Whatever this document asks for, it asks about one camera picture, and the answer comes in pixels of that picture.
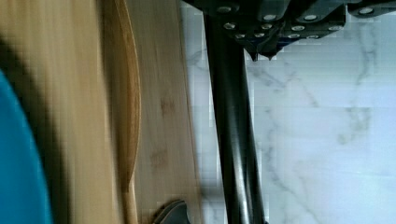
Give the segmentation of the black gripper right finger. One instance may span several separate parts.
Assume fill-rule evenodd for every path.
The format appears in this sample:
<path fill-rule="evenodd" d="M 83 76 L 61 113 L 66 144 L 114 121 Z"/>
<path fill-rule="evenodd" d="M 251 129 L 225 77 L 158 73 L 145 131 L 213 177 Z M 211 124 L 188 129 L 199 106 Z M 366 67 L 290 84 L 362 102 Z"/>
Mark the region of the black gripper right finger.
<path fill-rule="evenodd" d="M 395 11 L 395 0 L 260 0 L 258 16 L 267 36 L 258 53 L 269 59 L 299 39 L 316 39 L 342 30 L 347 14 L 369 19 Z"/>

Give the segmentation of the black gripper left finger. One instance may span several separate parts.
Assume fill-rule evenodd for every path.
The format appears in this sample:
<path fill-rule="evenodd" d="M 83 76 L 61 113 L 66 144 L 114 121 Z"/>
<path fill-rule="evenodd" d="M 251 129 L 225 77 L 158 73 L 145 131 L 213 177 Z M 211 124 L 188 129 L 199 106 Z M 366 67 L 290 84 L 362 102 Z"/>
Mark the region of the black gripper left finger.
<path fill-rule="evenodd" d="M 289 0 L 183 0 L 201 10 L 250 55 L 272 59 L 282 49 Z"/>

